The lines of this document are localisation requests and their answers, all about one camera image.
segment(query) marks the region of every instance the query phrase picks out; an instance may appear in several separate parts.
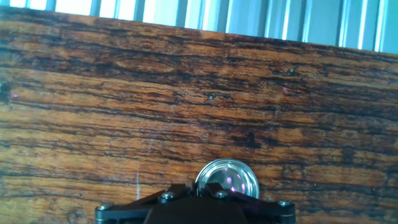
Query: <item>reflective metal surface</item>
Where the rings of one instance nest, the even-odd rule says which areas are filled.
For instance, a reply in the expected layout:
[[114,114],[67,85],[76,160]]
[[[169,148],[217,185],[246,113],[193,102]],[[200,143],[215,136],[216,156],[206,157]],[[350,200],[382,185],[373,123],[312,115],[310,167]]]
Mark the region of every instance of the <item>reflective metal surface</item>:
[[97,207],[97,210],[107,210],[110,209],[113,205],[100,205]]
[[198,174],[197,194],[206,183],[220,183],[224,189],[259,198],[259,184],[254,172],[236,159],[218,159],[207,164]]
[[0,0],[0,5],[398,54],[397,0]]
[[225,190],[220,190],[216,193],[216,197],[218,198],[225,198],[228,196],[228,193]]
[[174,192],[164,192],[162,194],[162,198],[166,199],[166,200],[170,200],[174,198]]

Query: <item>round metal cap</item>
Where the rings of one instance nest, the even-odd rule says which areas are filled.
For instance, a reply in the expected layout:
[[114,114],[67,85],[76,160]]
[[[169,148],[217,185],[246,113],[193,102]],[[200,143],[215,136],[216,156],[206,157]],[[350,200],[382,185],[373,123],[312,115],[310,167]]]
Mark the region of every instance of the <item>round metal cap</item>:
[[217,159],[207,164],[196,179],[197,195],[206,183],[220,183],[224,189],[240,192],[250,197],[259,198],[259,182],[254,172],[236,159]]

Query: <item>wooden surface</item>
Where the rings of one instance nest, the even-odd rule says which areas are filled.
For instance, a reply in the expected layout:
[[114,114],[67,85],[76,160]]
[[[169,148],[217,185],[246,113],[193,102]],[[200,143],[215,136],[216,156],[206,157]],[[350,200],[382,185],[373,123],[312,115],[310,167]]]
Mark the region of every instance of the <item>wooden surface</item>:
[[398,56],[0,8],[0,223],[91,223],[232,157],[298,223],[398,222]]

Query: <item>screw head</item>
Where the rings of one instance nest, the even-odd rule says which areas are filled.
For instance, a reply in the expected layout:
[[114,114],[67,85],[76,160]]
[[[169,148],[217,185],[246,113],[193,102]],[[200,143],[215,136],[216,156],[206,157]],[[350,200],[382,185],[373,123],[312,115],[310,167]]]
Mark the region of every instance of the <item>screw head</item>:
[[278,204],[282,207],[286,207],[292,204],[292,202],[284,202],[284,201],[278,201]]
[[225,198],[228,196],[228,193],[225,190],[219,190],[216,193],[217,198]]
[[162,194],[162,198],[166,200],[171,200],[174,198],[174,195],[175,195],[174,192],[164,192]]
[[111,207],[112,207],[112,205],[100,205],[97,207],[97,210],[103,211],[103,210],[110,209]]

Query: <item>scratch on wood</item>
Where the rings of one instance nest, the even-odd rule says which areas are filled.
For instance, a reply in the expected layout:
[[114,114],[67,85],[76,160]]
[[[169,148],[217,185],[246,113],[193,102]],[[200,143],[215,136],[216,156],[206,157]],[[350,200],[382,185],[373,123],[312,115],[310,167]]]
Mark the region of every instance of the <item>scratch on wood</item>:
[[150,142],[149,142],[149,145],[148,145],[148,152],[150,152],[150,150],[152,149],[152,143],[154,142],[154,138],[152,138],[151,140],[150,140]]
[[139,200],[139,190],[140,190],[140,187],[139,187],[139,171],[137,171],[137,200]]

